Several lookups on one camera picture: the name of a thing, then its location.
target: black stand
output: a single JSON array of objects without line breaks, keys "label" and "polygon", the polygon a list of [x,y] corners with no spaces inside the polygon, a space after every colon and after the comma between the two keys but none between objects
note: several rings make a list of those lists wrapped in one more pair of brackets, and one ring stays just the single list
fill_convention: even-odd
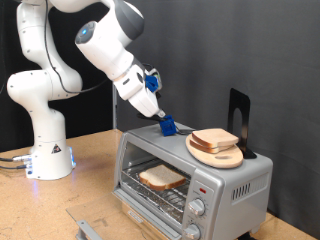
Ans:
[{"label": "black stand", "polygon": [[233,132],[234,111],[237,108],[239,108],[242,115],[241,138],[238,143],[238,147],[242,151],[244,159],[257,158],[257,155],[255,155],[249,148],[247,148],[250,99],[247,95],[231,88],[228,113],[228,132],[231,134]]}]

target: toast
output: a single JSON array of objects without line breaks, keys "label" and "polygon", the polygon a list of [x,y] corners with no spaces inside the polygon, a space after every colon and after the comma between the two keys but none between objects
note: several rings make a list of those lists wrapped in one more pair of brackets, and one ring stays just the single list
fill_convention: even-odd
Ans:
[{"label": "toast", "polygon": [[192,137],[207,148],[225,147],[236,144],[239,139],[221,128],[194,131]]},{"label": "toast", "polygon": [[181,176],[163,164],[141,172],[139,178],[141,183],[156,191],[179,187],[186,182],[184,176]]},{"label": "toast", "polygon": [[209,148],[209,147],[201,145],[193,138],[190,139],[190,145],[198,150],[201,150],[201,151],[207,152],[207,153],[218,153],[218,152],[224,151],[224,150],[229,149],[232,146],[234,146],[234,144],[232,144],[232,145],[224,146],[224,147]]}]

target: cable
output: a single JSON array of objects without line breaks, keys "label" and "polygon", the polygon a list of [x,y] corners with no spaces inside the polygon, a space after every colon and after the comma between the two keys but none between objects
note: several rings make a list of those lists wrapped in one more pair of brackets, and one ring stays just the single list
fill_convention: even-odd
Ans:
[{"label": "cable", "polygon": [[10,170],[14,170],[14,169],[25,169],[27,168],[26,165],[20,165],[20,166],[17,166],[17,167],[13,167],[13,168],[8,168],[8,167],[3,167],[3,166],[0,166],[0,169],[3,168],[3,169],[10,169]]},{"label": "cable", "polygon": [[107,81],[109,81],[108,79],[105,79],[104,81],[102,81],[101,83],[99,83],[98,85],[92,87],[92,88],[89,88],[89,89],[85,89],[85,90],[82,90],[82,91],[79,91],[79,92],[71,92],[71,91],[68,91],[64,85],[63,85],[63,82],[62,82],[62,79],[61,79],[61,76],[60,74],[57,72],[56,68],[53,66],[52,62],[51,62],[51,58],[50,58],[50,55],[49,55],[49,51],[48,51],[48,44],[47,44],[47,22],[48,22],[48,18],[49,18],[49,15],[48,15],[48,0],[46,0],[46,16],[45,16],[45,24],[44,24],[44,44],[45,44],[45,47],[46,47],[46,52],[47,52],[47,56],[48,56],[48,60],[49,60],[49,63],[50,63],[50,66],[51,68],[53,69],[53,71],[55,71],[55,73],[59,76],[59,80],[60,80],[60,83],[61,83],[61,86],[63,88],[63,90],[67,93],[85,93],[85,92],[89,92],[89,91],[92,91],[92,90],[95,90],[97,89],[98,87],[102,86],[104,83],[106,83]]},{"label": "cable", "polygon": [[13,159],[11,159],[11,158],[0,158],[0,161],[2,161],[2,162],[13,162]]}]

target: toaster oven rack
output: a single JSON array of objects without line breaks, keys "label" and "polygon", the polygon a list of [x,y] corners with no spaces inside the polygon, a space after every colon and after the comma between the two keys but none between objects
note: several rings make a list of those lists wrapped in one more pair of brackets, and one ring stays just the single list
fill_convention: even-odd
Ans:
[{"label": "toaster oven rack", "polygon": [[[141,172],[161,164],[184,176],[186,178],[186,182],[179,187],[166,189],[164,191],[155,191],[140,182],[139,174]],[[135,194],[144,198],[166,215],[169,215],[174,220],[178,221],[180,224],[182,223],[184,207],[190,185],[189,175],[160,159],[128,168],[123,170],[122,174],[122,183],[129,187]]]}]

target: silver toaster oven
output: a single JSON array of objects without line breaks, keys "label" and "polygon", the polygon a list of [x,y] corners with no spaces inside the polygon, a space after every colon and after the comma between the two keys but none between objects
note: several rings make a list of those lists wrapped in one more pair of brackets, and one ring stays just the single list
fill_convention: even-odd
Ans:
[{"label": "silver toaster oven", "polygon": [[[177,124],[179,128],[188,128]],[[257,154],[232,169],[196,160],[186,136],[163,137],[159,125],[123,133],[114,193],[167,239],[233,240],[256,232],[266,219],[272,161]],[[165,164],[186,177],[177,188],[155,191],[139,173]]]}]

